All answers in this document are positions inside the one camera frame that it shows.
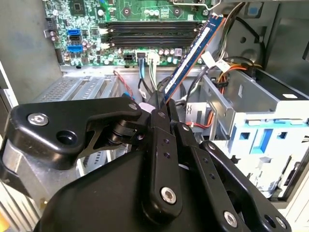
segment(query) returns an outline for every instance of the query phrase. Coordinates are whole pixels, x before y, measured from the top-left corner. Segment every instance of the white connector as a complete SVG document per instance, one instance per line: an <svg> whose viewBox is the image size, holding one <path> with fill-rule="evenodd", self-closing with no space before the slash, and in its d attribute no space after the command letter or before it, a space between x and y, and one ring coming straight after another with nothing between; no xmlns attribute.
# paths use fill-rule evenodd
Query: white connector
<svg viewBox="0 0 309 232"><path fill-rule="evenodd" d="M155 65L159 65L160 64L160 56L155 52L148 53L147 64L150 65L151 61L153 61Z"/></svg>

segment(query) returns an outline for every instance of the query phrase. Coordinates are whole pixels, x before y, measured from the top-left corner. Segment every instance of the orange wire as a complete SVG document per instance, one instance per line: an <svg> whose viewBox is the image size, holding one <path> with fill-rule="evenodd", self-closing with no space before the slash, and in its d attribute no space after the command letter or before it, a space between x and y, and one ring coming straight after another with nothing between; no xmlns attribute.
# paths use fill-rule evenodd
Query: orange wire
<svg viewBox="0 0 309 232"><path fill-rule="evenodd" d="M228 73L231 70L247 70L247 69L243 68L239 65L233 65L233 66L231 66L231 68L228 71L226 71L225 73L222 73L223 75L221 76L221 78L219 78L218 83L221 82L221 79L223 79L223 82L227 81L227 77L224 74ZM221 94L224 94L225 87L221 88L219 91L220 91ZM210 113L208 115L207 125L202 125L202 124L199 124L199 123L196 123L196 122L186 122L186 125L187 126L197 126L197 127L206 129L206 128L211 126L212 120L213 120L213 111L210 111Z"/></svg>

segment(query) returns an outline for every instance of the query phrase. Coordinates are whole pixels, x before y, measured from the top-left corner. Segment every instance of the sticker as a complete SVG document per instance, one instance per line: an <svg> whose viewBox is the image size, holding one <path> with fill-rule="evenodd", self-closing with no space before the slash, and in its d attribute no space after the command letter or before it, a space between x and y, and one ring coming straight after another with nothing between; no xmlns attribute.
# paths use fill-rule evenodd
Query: sticker
<svg viewBox="0 0 309 232"><path fill-rule="evenodd" d="M214 61L214 59L213 59L213 57L212 57L212 55L209 51L207 51L203 55L201 55L201 58L203 59L204 63L207 65L208 68L216 66L216 61Z"/></svg>
<svg viewBox="0 0 309 232"><path fill-rule="evenodd" d="M231 66L222 59L216 62L216 66L224 73L231 68Z"/></svg>
<svg viewBox="0 0 309 232"><path fill-rule="evenodd" d="M292 98L292 99L296 99L297 98L297 96L295 96L294 94L283 94L283 96L285 98Z"/></svg>

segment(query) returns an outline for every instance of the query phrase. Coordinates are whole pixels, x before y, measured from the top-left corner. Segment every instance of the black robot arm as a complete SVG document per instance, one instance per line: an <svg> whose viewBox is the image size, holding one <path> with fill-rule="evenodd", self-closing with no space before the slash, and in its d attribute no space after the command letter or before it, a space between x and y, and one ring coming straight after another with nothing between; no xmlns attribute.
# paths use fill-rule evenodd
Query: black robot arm
<svg viewBox="0 0 309 232"><path fill-rule="evenodd" d="M1 158L6 143L55 170L131 145L130 152L61 188L37 232L291 231L214 143L196 142L173 100L151 113L126 98L20 105L10 114ZM1 179L14 179L8 184L28 194L18 174L1 164Z"/></svg>

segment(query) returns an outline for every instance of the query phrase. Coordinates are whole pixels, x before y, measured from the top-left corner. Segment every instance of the sata port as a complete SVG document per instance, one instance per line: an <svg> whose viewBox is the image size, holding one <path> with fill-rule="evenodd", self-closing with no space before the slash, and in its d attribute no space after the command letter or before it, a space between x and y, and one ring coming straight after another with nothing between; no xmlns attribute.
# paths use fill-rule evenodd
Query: sata port
<svg viewBox="0 0 309 232"><path fill-rule="evenodd" d="M67 46L68 52L78 53L83 51L83 46L81 45L68 45Z"/></svg>
<svg viewBox="0 0 309 232"><path fill-rule="evenodd" d="M130 61L133 60L134 54L124 54L124 60Z"/></svg>
<svg viewBox="0 0 309 232"><path fill-rule="evenodd" d="M81 35L81 30L79 29L69 29L67 30L68 35Z"/></svg>
<svg viewBox="0 0 309 232"><path fill-rule="evenodd" d="M75 42L75 43L80 43L81 42L81 37L79 35L70 35L69 36L69 39L72 41L72 42Z"/></svg>

